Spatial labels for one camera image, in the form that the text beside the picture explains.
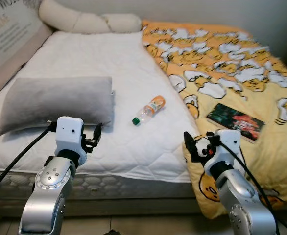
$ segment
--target book cover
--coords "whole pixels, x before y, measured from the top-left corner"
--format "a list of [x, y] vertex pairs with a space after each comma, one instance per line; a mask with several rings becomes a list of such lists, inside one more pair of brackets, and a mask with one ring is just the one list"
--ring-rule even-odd
[[265, 123], [238, 110], [218, 103], [207, 115], [210, 122], [231, 130], [239, 130], [250, 142], [255, 142]]

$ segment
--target yellow blanket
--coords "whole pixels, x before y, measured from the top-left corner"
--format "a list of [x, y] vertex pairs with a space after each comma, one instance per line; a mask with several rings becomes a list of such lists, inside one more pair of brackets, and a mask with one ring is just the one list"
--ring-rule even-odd
[[[255, 143], [241, 140], [243, 155], [273, 207], [287, 205], [284, 64], [238, 28], [148, 21], [143, 26], [143, 45], [179, 92], [201, 134], [220, 129], [206, 119], [218, 103], [265, 122]], [[191, 163], [186, 149], [184, 152], [203, 214], [214, 218], [225, 213], [214, 179], [204, 174], [201, 164]]]

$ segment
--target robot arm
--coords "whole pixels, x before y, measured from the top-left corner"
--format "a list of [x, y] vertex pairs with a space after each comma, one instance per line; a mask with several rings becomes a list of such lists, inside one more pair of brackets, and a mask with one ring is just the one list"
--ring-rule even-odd
[[76, 169], [85, 163], [87, 152], [91, 153], [101, 138], [101, 124], [96, 127], [92, 140], [86, 140], [83, 128], [81, 119], [58, 119], [56, 157], [50, 156], [35, 177], [33, 193], [22, 214], [19, 235], [60, 234], [65, 199], [72, 190]]
[[221, 145], [229, 147], [236, 155], [240, 153], [240, 132], [219, 130], [207, 133], [210, 144], [200, 157], [197, 141], [184, 133], [186, 149], [191, 161], [202, 163], [205, 172], [215, 179], [221, 203], [226, 208], [235, 235], [275, 235], [275, 220], [271, 212], [260, 202], [258, 192], [241, 172], [234, 169], [234, 157]]

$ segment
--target plastic bottle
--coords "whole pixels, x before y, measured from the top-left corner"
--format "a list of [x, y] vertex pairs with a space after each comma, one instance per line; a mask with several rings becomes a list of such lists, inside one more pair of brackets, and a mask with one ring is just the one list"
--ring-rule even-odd
[[136, 117], [132, 120], [134, 125], [147, 123], [153, 115], [165, 105], [165, 99], [159, 95], [155, 97], [149, 104], [140, 109]]

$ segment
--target black cable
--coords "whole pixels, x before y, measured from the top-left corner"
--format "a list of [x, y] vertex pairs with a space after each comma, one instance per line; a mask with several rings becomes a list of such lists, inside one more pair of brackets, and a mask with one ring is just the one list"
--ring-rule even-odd
[[22, 156], [32, 147], [34, 146], [43, 136], [46, 135], [49, 131], [53, 131], [56, 127], [56, 124], [53, 122], [43, 133], [40, 134], [33, 142], [31, 142], [12, 162], [11, 164], [5, 169], [4, 172], [0, 175], [0, 183], [5, 178], [7, 173], [13, 168], [13, 166], [22, 158]]
[[287, 229], [287, 223], [285, 221], [281, 220], [280, 218], [276, 218], [276, 219]]
[[[253, 174], [250, 172], [250, 170], [247, 168], [247, 166], [241, 161], [241, 159], [239, 157], [237, 157], [237, 155], [229, 148], [227, 147], [225, 144], [223, 144], [222, 142], [219, 142], [220, 145], [222, 147], [224, 147], [238, 162], [239, 164], [245, 169], [246, 173], [249, 175], [249, 177], [251, 178], [251, 180], [253, 181], [253, 183], [255, 184], [255, 186], [257, 187], [257, 189], [259, 190], [259, 192], [261, 193], [262, 197], [265, 200], [265, 203], [269, 209], [269, 211], [272, 213], [273, 218], [275, 220], [275, 226], [276, 226], [276, 235], [280, 235], [280, 231], [279, 231], [279, 226], [278, 226], [278, 219], [276, 218], [276, 216], [274, 215], [274, 211], [272, 208], [271, 203], [269, 202], [264, 190], [262, 189], [262, 187], [260, 186], [260, 184], [258, 183], [258, 181], [256, 180], [256, 178], [253, 176]], [[282, 225], [284, 225], [287, 229], [287, 224], [285, 222], [280, 221]]]

